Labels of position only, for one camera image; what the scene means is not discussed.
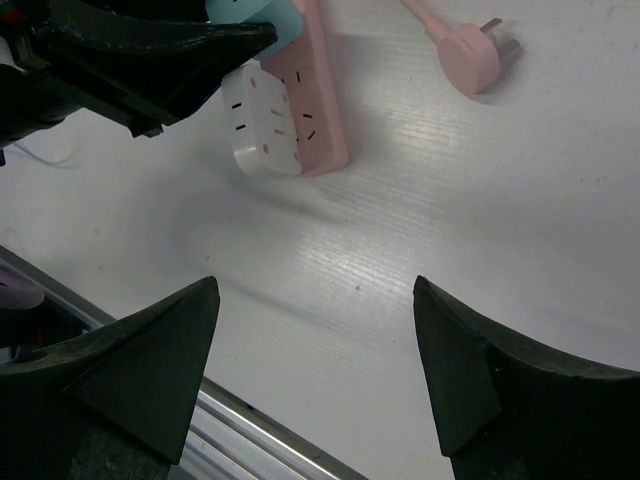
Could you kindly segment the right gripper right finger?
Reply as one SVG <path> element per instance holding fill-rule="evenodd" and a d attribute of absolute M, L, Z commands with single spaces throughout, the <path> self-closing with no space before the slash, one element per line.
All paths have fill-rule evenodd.
<path fill-rule="evenodd" d="M 424 277 L 414 319 L 457 479 L 636 479 L 639 374 L 551 348 Z"/>

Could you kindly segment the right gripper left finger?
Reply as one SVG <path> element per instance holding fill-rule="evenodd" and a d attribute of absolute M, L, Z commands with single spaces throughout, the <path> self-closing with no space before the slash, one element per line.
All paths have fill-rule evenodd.
<path fill-rule="evenodd" d="M 220 307 L 205 277 L 1 367 L 5 479 L 165 479 L 180 462 Z"/>

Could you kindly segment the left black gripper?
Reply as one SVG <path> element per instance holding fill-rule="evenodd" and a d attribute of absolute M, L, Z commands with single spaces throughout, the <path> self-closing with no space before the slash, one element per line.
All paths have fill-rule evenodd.
<path fill-rule="evenodd" d="M 268 22 L 213 23 L 202 1 L 32 1 L 31 55 L 46 90 L 14 60 L 25 21 L 18 1 L 1 2 L 2 150 L 81 107 L 157 136 L 278 38 Z"/>

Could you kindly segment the white plug adapter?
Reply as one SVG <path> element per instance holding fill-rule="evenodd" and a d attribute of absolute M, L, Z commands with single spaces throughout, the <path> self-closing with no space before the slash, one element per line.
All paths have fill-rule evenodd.
<path fill-rule="evenodd" d="M 245 64 L 221 84 L 236 163 L 249 176 L 302 173 L 298 137 L 284 83 Z"/>

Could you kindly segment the pink power strip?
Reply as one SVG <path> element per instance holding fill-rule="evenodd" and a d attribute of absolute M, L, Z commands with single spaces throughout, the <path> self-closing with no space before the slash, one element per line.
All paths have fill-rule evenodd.
<path fill-rule="evenodd" d="M 302 35 L 261 62 L 285 85 L 294 119 L 303 176 L 345 167 L 349 149 L 336 93 L 329 49 L 317 2 L 294 3 L 304 22 Z"/>

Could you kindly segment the aluminium frame rail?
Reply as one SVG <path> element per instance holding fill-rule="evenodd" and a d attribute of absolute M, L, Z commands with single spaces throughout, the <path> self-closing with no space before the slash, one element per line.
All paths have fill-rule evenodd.
<path fill-rule="evenodd" d="M 5 479 L 354 479 L 204 378 L 220 307 L 204 277 L 115 319 L 1 253 Z"/>

